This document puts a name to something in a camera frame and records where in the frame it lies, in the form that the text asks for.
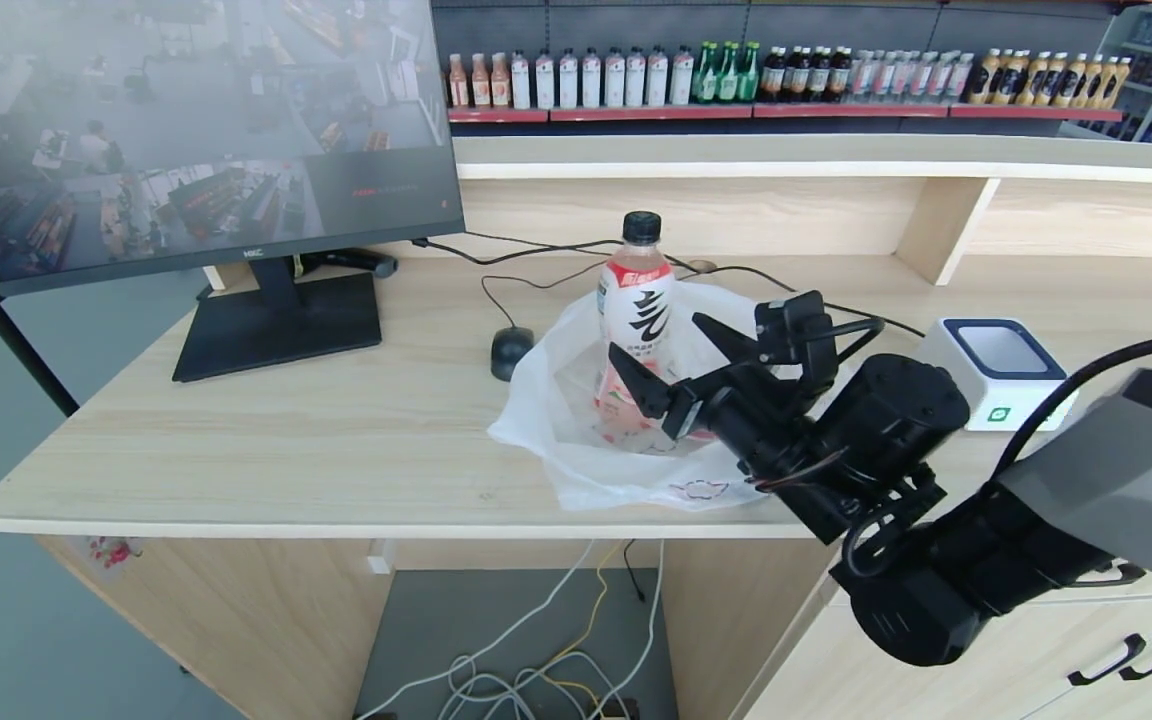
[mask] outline bottle cap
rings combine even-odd
[[[660,242],[660,215],[646,210],[635,210],[626,213],[621,238],[630,245],[654,245]]]

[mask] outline green glass bottle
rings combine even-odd
[[[745,58],[740,63],[740,84],[736,86],[736,100],[752,103],[758,94],[758,41],[746,41]]]
[[[696,59],[696,73],[691,76],[692,103],[713,103],[718,76],[714,69],[714,50],[717,41],[702,41],[700,58]]]
[[[718,100],[720,103],[733,103],[736,100],[736,91],[740,90],[740,68],[736,66],[736,51],[740,44],[736,41],[723,43],[723,61],[718,69]]]

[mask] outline computer mouse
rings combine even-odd
[[[492,374],[498,381],[509,382],[509,378],[513,378],[513,366],[517,365],[522,356],[535,346],[536,333],[528,328],[499,329],[492,338]]]

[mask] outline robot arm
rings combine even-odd
[[[1069,393],[1105,369],[1152,354],[1152,341],[1087,365],[1052,393],[1011,439],[975,495],[918,524],[945,497],[924,458],[964,427],[968,402],[945,370],[869,356],[818,420],[806,415],[838,365],[882,325],[833,325],[818,291],[755,308],[758,338],[692,316],[730,364],[667,384],[609,348],[641,410],[679,438],[705,429],[736,455],[748,482],[786,502],[820,541],[842,537],[829,570],[861,629],[910,665],[946,665],[984,624],[1116,556],[1152,568],[1152,370],[1016,462]],[[865,336],[835,350],[835,338]],[[797,379],[771,366],[801,365]],[[870,529],[876,533],[863,538]]]

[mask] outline bottle row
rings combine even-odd
[[[1112,108],[1132,59],[1079,53],[990,50],[978,63],[958,50],[861,50],[773,46],[759,61],[758,41],[704,41],[699,58],[689,46],[673,56],[659,45],[649,55],[612,47],[602,58],[590,47],[577,59],[541,50],[535,61],[521,50],[506,59],[471,55],[467,71],[453,54],[447,81],[453,108],[575,109],[749,103],[904,103],[1055,105]]]

